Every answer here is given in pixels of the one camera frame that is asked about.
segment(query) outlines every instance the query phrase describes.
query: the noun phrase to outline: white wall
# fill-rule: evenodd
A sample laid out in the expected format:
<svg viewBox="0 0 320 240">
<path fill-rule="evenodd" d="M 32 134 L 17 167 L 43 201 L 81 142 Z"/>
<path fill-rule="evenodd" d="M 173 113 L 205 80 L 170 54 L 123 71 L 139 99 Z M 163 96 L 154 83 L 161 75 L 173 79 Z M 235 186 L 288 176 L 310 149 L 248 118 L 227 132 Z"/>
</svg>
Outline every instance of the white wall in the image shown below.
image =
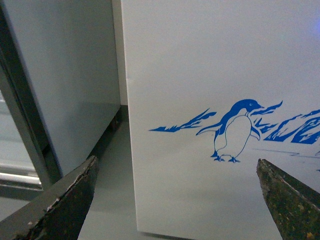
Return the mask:
<svg viewBox="0 0 320 240">
<path fill-rule="evenodd" d="M 63 174 L 81 164 L 120 107 L 111 0 L 5 0 Z"/>
<path fill-rule="evenodd" d="M 121 0 L 112 0 L 112 11 L 121 105 L 128 105 Z"/>
<path fill-rule="evenodd" d="M 258 140 L 249 135 L 258 116 L 249 119 L 244 108 L 236 121 L 245 121 L 230 118 L 228 136 L 219 132 L 215 141 L 217 128 L 196 134 L 219 126 L 246 99 L 264 107 L 283 101 L 259 116 L 279 128 L 293 116 L 320 119 L 313 112 L 320 108 L 320 1 L 121 3 L 139 231 L 197 240 L 282 239 L 263 199 L 258 159 L 320 192 L 320 139 L 302 144 L 261 134 Z M 192 128 L 150 131 L 183 126 L 206 109 L 216 115 Z M 305 121 L 275 132 L 298 131 Z M 306 136 L 318 131 L 320 124 Z M 219 162 L 211 157 L 215 147 L 240 162 Z"/>
</svg>

